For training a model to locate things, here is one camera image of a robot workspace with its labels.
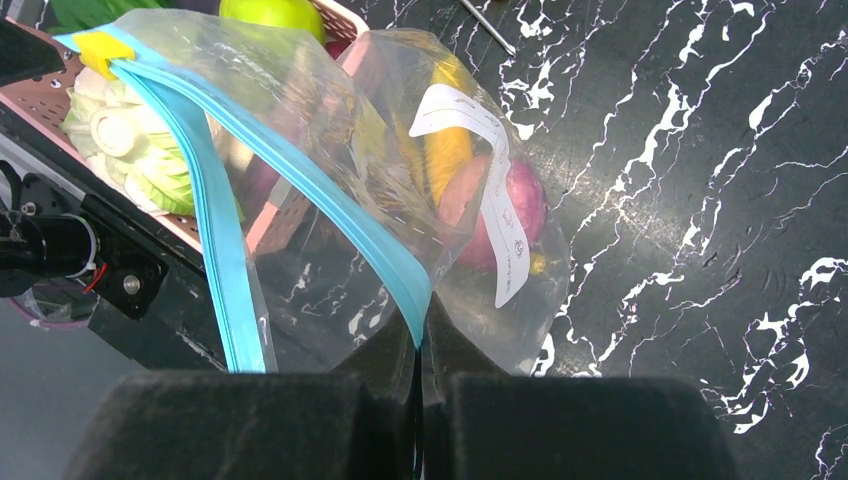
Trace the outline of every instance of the green apple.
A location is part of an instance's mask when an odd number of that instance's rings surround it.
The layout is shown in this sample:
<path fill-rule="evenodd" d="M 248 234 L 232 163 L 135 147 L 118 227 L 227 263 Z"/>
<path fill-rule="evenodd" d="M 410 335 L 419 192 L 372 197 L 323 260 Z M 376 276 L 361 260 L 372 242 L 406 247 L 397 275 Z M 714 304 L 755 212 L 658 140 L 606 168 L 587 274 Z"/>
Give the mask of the green apple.
<path fill-rule="evenodd" d="M 309 0 L 221 0 L 218 15 L 266 27 L 299 28 L 324 45 L 324 20 Z"/>

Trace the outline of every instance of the transparent zip bag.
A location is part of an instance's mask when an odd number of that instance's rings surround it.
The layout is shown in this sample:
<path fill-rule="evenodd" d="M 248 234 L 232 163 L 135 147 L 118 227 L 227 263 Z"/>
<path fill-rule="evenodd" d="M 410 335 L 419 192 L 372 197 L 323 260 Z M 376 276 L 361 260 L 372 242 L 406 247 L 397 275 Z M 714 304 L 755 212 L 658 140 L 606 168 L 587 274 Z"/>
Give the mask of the transparent zip bag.
<path fill-rule="evenodd" d="M 231 371 L 329 370 L 395 309 L 420 345 L 433 285 L 472 238 L 483 187 L 459 221 L 440 220 L 416 186 L 421 152 L 308 33 L 158 9 L 58 39 L 136 99 L 130 113 L 107 112 L 135 132 L 106 156 L 121 167 L 113 183 L 129 194 L 124 175 L 142 171 L 193 207 Z M 138 105 L 167 138 L 144 128 Z M 103 160 L 80 131 L 86 155 Z M 170 170 L 156 168 L 163 151 Z"/>
<path fill-rule="evenodd" d="M 339 61 L 358 66 L 353 83 L 395 132 L 437 219 L 464 235 L 469 212 L 476 217 L 436 286 L 453 323 L 508 372 L 530 373 L 570 277 L 569 245 L 548 215 L 535 159 L 434 35 L 366 32 Z"/>

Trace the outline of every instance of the marble surface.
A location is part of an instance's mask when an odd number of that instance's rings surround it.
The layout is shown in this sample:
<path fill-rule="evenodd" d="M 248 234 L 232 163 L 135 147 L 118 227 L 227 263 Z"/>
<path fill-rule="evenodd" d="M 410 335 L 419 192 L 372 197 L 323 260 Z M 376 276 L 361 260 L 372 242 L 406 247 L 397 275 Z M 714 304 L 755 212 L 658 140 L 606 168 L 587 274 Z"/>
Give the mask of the marble surface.
<path fill-rule="evenodd" d="M 436 33 L 569 232 L 536 375 L 671 376 L 745 478 L 848 478 L 848 8 L 837 0 L 343 0 Z"/>

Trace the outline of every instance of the screw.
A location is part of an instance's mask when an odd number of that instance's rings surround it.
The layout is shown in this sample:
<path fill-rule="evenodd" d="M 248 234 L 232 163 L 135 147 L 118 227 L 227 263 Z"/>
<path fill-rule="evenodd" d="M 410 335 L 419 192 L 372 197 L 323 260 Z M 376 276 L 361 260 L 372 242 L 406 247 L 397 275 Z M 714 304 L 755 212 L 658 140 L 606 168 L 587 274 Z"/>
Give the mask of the screw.
<path fill-rule="evenodd" d="M 124 291 L 127 295 L 135 295 L 141 290 L 141 280 L 135 275 L 127 275 L 124 277 Z"/>
<path fill-rule="evenodd" d="M 31 217 L 38 212 L 38 206 L 36 206 L 33 202 L 27 202 L 21 205 L 21 213 L 24 215 Z"/>

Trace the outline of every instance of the pink basket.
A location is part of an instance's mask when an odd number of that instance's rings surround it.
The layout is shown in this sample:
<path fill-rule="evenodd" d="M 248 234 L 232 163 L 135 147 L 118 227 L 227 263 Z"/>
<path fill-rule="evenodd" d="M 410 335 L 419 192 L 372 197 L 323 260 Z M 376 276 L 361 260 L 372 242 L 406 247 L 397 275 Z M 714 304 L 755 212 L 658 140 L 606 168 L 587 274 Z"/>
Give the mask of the pink basket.
<path fill-rule="evenodd" d="M 353 41 L 359 35 L 368 31 L 368 26 L 360 17 L 333 0 L 311 1 L 321 12 L 329 37 Z M 85 164 L 68 137 L 59 129 L 59 124 L 64 121 L 70 106 L 70 98 L 68 98 L 65 89 L 74 84 L 74 79 L 82 71 L 83 65 L 76 54 L 56 43 L 49 34 L 24 25 L 22 27 L 29 33 L 56 46 L 64 59 L 65 68 L 44 77 L 35 77 L 31 80 L 24 80 L 0 88 L 0 102 L 3 102 L 23 120 L 38 129 L 57 146 Z M 358 64 L 358 61 L 345 62 L 342 67 L 352 74 Z M 285 248 L 295 230 L 303 221 L 309 206 L 309 200 L 294 189 L 282 205 L 266 203 L 246 235 L 248 249 L 252 253 L 258 254 Z M 155 218 L 188 245 L 202 252 L 197 222 L 194 218 L 170 214 L 156 216 Z"/>

